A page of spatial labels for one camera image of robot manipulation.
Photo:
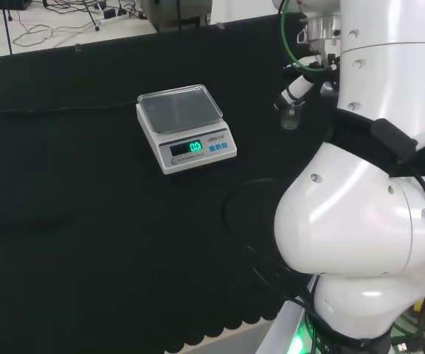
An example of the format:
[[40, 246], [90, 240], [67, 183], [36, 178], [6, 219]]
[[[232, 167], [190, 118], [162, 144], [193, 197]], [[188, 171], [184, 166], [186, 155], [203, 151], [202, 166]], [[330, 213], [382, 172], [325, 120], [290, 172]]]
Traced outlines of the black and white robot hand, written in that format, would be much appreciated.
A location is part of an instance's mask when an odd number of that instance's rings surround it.
[[339, 93], [340, 56], [329, 54], [311, 55], [299, 59], [303, 65], [292, 62], [282, 70], [284, 75], [300, 74], [293, 79], [274, 99], [274, 109], [285, 111], [303, 104], [315, 87], [322, 96], [336, 97]]

